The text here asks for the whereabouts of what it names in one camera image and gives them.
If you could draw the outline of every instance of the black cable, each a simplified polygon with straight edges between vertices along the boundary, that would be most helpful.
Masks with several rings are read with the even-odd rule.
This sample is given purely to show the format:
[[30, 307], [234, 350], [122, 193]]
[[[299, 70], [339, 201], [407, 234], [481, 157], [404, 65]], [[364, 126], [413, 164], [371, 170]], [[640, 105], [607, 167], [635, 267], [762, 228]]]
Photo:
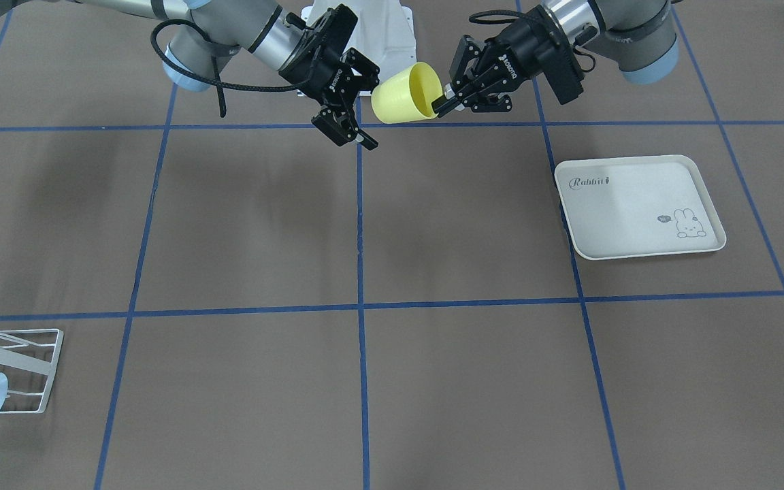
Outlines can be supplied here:
[[192, 80], [196, 80], [205, 84], [209, 84], [209, 86], [215, 86], [220, 89], [227, 88], [229, 90], [237, 90], [240, 92], [267, 92], [267, 93], [283, 93], [283, 92], [292, 92], [293, 90], [301, 90], [308, 83], [310, 83], [311, 78], [314, 75], [314, 68], [316, 68], [318, 61], [320, 59], [320, 53], [323, 51], [321, 49], [317, 49], [314, 53], [314, 58], [310, 62], [310, 69], [308, 70], [308, 77], [305, 78], [304, 81], [301, 81], [297, 84], [292, 84], [291, 86], [245, 86], [245, 84], [230, 84], [228, 82], [224, 82], [220, 80], [220, 70], [218, 69], [216, 59], [212, 58], [212, 64], [214, 65], [214, 75], [217, 77], [217, 80], [213, 80], [212, 78], [205, 78], [199, 74], [193, 73], [189, 71], [189, 69], [183, 69], [180, 66], [174, 64], [171, 59], [168, 59], [168, 56], [165, 56], [165, 52], [162, 51], [161, 47], [159, 47], [159, 41], [157, 38], [159, 37], [159, 32], [161, 32], [164, 28], [170, 25], [186, 25], [192, 28], [194, 31], [198, 32], [199, 36], [201, 36], [205, 41], [208, 43], [212, 43], [213, 41], [208, 36], [208, 34], [200, 28], [198, 25], [194, 24], [194, 22], [190, 22], [188, 20], [183, 19], [171, 19], [166, 20], [165, 22], [160, 22], [153, 31], [150, 32], [150, 46], [153, 47], [153, 50], [156, 52], [156, 55], [159, 56], [159, 59], [162, 60], [163, 63], [168, 65], [169, 68], [177, 71], [178, 74], [183, 75], [187, 78], [192, 78]]
[[[220, 78], [220, 66], [217, 65], [217, 56], [211, 56], [211, 66], [214, 68], [214, 80], [221, 82]], [[217, 89], [217, 104], [220, 106], [220, 118], [226, 117], [226, 113], [228, 112], [226, 109], [226, 94], [223, 93], [223, 89], [220, 86], [216, 87]]]
[[585, 58], [591, 59], [591, 68], [583, 69], [582, 67], [580, 67], [580, 69], [583, 70], [583, 74], [590, 74], [592, 71], [594, 71], [595, 67], [598, 66], [598, 60], [595, 59], [595, 57], [592, 56], [591, 53], [581, 52], [581, 50], [576, 49], [576, 47], [573, 48], [573, 53], [575, 53], [576, 56], [585, 56]]
[[[509, 16], [510, 18], [498, 18], [493, 20], [485, 19], [489, 18], [490, 16]], [[513, 24], [513, 22], [516, 22], [516, 19], [518, 18], [536, 22], [536, 24], [541, 23], [540, 18], [519, 12], [518, 10], [486, 10], [486, 12], [477, 12], [468, 18], [468, 22], [471, 22], [471, 24], [480, 25]]]

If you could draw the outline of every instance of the grid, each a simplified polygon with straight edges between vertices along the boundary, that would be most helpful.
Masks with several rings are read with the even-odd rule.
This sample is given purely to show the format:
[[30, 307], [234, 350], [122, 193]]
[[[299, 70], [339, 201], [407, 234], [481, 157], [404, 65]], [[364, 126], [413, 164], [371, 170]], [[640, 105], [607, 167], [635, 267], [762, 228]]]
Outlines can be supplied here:
[[[520, 0], [516, 0], [517, 9], [522, 10]], [[768, 249], [769, 257], [774, 264], [776, 275], [781, 282], [782, 289], [775, 291], [739, 291], [739, 292], [718, 292], [718, 293], [691, 293], [691, 294], [661, 294], [661, 295], [585, 295], [582, 282], [579, 276], [578, 265], [576, 264], [576, 255], [570, 239], [570, 232], [567, 229], [566, 218], [564, 212], [559, 206], [561, 219], [563, 221], [564, 229], [568, 233], [568, 245], [570, 249], [570, 269], [572, 269], [573, 279], [576, 283], [576, 297], [535, 297], [535, 298], [510, 298], [510, 299], [495, 299], [495, 300], [465, 300], [465, 301], [401, 301], [401, 303], [367, 303], [364, 295], [364, 241], [363, 241], [363, 190], [362, 190], [362, 147], [357, 146], [355, 149], [355, 157], [357, 160], [357, 303], [355, 304], [320, 304], [320, 305], [293, 305], [293, 306], [275, 306], [275, 307], [252, 307], [252, 308], [223, 308], [223, 309], [205, 309], [205, 310], [138, 310], [136, 308], [137, 298], [140, 294], [141, 276], [144, 267], [144, 257], [146, 256], [147, 244], [150, 239], [150, 228], [152, 227], [153, 208], [155, 202], [156, 191], [159, 187], [159, 176], [165, 162], [165, 151], [168, 143], [168, 137], [171, 131], [201, 131], [201, 130], [214, 130], [214, 129], [301, 129], [312, 128], [309, 124], [235, 124], [235, 125], [175, 125], [172, 124], [172, 115], [174, 115], [174, 108], [177, 103], [177, 88], [172, 86], [171, 95], [169, 97], [168, 109], [164, 125], [106, 125], [106, 127], [0, 127], [0, 133], [27, 133], [27, 131], [160, 131], [162, 130], [161, 145], [159, 145], [159, 154], [156, 164], [155, 174], [153, 176], [152, 187], [150, 187], [150, 201], [147, 206], [146, 219], [144, 219], [144, 230], [141, 240], [139, 255], [137, 256], [137, 265], [135, 269], [135, 280], [129, 307], [127, 311], [99, 311], [99, 312], [77, 312], [77, 313], [64, 313], [64, 314], [3, 314], [0, 316], [0, 322], [31, 322], [31, 321], [52, 321], [52, 320], [78, 320], [78, 319], [124, 319], [125, 326], [122, 331], [122, 344], [119, 351], [119, 359], [117, 365], [117, 372], [114, 379], [114, 385], [111, 394], [111, 402], [108, 410], [107, 421], [105, 425], [105, 433], [103, 434], [103, 441], [99, 454], [99, 465], [97, 466], [97, 474], [95, 480], [95, 488], [102, 488], [103, 475], [105, 475], [105, 463], [107, 459], [107, 452], [111, 441], [112, 428], [116, 421], [116, 412], [118, 404], [118, 394], [121, 385], [125, 359], [127, 359], [127, 351], [129, 347], [129, 339], [131, 335], [131, 326], [134, 319], [147, 319], [147, 317], [171, 317], [171, 316], [220, 316], [220, 314], [276, 314], [276, 313], [293, 313], [293, 312], [308, 312], [308, 311], [355, 311], [358, 314], [358, 335], [359, 335], [359, 348], [360, 348], [360, 375], [361, 375], [361, 437], [362, 437], [362, 474], [363, 486], [366, 490], [370, 489], [370, 445], [368, 444], [368, 435], [370, 434], [370, 416], [368, 416], [368, 373], [367, 373], [367, 357], [366, 345], [367, 340], [365, 336], [365, 311], [367, 310], [395, 310], [395, 309], [430, 309], [430, 308], [467, 308], [467, 307], [480, 307], [480, 306], [513, 306], [513, 305], [539, 305], [539, 304], [578, 304], [582, 313], [583, 325], [585, 328], [586, 338], [590, 348], [592, 368], [594, 369], [595, 382], [598, 388], [598, 395], [600, 395], [601, 407], [604, 415], [604, 424], [606, 424], [607, 438], [610, 443], [610, 450], [612, 451], [613, 463], [618, 478], [620, 490], [625, 489], [625, 477], [623, 476], [623, 466], [619, 458], [619, 451], [617, 449], [616, 438], [613, 430], [613, 418], [610, 415], [610, 406], [607, 402], [606, 392], [604, 391], [604, 382], [601, 375], [600, 360], [598, 360], [597, 348], [595, 347], [594, 338], [591, 332], [591, 322], [589, 318], [589, 305], [600, 303], [623, 303], [624, 301], [685, 301], [685, 300], [699, 300], [699, 299], [721, 299], [721, 298], [747, 298], [747, 297], [784, 297], [784, 272], [782, 270], [780, 261], [772, 247], [772, 242], [768, 235], [768, 230], [760, 217], [758, 207], [754, 201], [752, 193], [749, 191], [746, 176], [738, 164], [734, 147], [728, 137], [728, 132], [725, 127], [728, 125], [784, 125], [784, 120], [722, 120], [719, 111], [716, 108], [713, 96], [707, 86], [704, 75], [697, 62], [697, 58], [691, 44], [689, 44], [688, 37], [685, 34], [684, 26], [679, 19], [679, 16], [674, 11], [672, 13], [673, 20], [679, 31], [679, 37], [684, 44], [687, 55], [690, 56], [694, 69], [699, 78], [700, 84], [706, 95], [707, 102], [713, 112], [715, 118], [713, 120], [641, 120], [641, 121], [548, 121], [544, 115], [544, 106], [542, 105], [541, 94], [536, 84], [532, 81], [532, 86], [535, 95], [535, 102], [538, 106], [539, 121], [525, 121], [525, 122], [464, 122], [464, 123], [406, 123], [398, 125], [382, 125], [382, 124], [363, 124], [367, 128], [385, 128], [385, 127], [534, 127], [540, 129], [544, 137], [545, 148], [550, 161], [551, 167], [554, 169], [556, 165], [553, 156], [553, 143], [551, 143], [549, 128], [550, 127], [572, 127], [572, 125], [604, 125], [605, 127], [621, 127], [627, 125], [628, 127], [635, 127], [636, 125], [712, 125], [718, 127], [721, 131], [722, 138], [727, 146], [728, 154], [731, 158], [734, 169], [740, 180], [740, 185], [746, 195], [749, 207], [752, 211], [753, 217], [758, 225], [760, 235], [766, 249]], [[2, 46], [4, 37], [7, 34], [10, 22], [12, 21], [12, 14], [9, 13], [3, 23], [2, 30], [0, 31], [0, 47]], [[357, 103], [357, 115], [361, 124], [361, 102]]]

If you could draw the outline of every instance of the yellow cup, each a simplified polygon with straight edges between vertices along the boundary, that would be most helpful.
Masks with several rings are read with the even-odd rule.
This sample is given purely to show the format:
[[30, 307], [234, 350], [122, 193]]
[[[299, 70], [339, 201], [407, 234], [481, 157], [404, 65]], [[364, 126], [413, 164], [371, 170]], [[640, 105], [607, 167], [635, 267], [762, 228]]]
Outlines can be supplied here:
[[371, 108], [386, 124], [433, 120], [431, 103], [444, 95], [438, 74], [420, 61], [386, 80], [371, 94]]

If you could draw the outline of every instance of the cartoon bunny drawing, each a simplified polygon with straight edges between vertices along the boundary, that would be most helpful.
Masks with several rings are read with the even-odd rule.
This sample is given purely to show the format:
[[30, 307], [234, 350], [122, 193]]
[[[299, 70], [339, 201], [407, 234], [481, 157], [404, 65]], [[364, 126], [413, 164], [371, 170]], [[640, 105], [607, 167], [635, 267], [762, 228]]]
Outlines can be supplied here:
[[677, 209], [673, 211], [673, 217], [676, 218], [676, 233], [679, 238], [698, 238], [699, 236], [706, 236], [704, 225], [700, 223], [698, 217], [694, 215], [694, 211], [689, 208]]

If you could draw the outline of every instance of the white tray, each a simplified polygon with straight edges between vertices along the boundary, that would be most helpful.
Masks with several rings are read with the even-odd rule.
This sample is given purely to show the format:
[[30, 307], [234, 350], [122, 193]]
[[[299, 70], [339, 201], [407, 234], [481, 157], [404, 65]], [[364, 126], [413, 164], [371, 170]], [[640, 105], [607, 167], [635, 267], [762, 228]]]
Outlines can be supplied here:
[[573, 247], [588, 260], [715, 252], [728, 242], [683, 155], [566, 161], [555, 179]]

